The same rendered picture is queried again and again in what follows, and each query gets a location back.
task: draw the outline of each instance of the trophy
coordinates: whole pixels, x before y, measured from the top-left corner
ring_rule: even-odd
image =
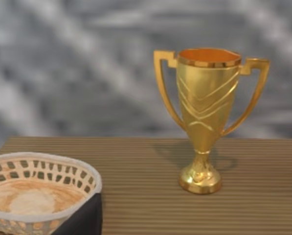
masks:
[[[168,97],[161,62],[176,68],[177,88],[182,119]],[[219,48],[185,49],[174,57],[173,51],[155,51],[154,66],[157,85],[164,104],[174,121],[187,133],[195,150],[193,162],[185,167],[179,178],[180,186],[192,193],[208,194],[218,191],[222,181],[209,161],[215,141],[235,130],[250,114],[266,83],[270,63],[266,59],[248,58],[241,65],[241,56]],[[231,111],[239,75],[250,75],[259,69],[259,81],[245,112],[225,129]]]

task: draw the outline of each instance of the blurry background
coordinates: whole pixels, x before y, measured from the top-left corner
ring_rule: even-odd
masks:
[[[185,137],[153,50],[223,47],[271,60],[231,136],[292,138],[292,0],[0,0],[0,146],[10,135]],[[242,77],[230,123],[258,73]],[[175,71],[167,87],[178,109]]]

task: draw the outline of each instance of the trophy stem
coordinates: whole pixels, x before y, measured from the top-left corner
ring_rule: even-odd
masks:
[[[197,194],[209,194],[221,188],[221,177],[209,161],[209,152],[196,153],[191,165],[182,170],[179,183],[183,189]]]

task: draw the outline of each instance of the basket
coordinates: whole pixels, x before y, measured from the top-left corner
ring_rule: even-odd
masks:
[[[0,155],[0,231],[49,235],[102,189],[89,164],[46,153]]]

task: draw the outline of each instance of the brown wooden surface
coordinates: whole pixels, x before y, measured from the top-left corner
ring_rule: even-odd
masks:
[[[11,138],[1,153],[81,159],[102,175],[103,235],[292,235],[292,140],[222,139],[212,152],[224,186],[195,195],[178,186],[187,140]]]

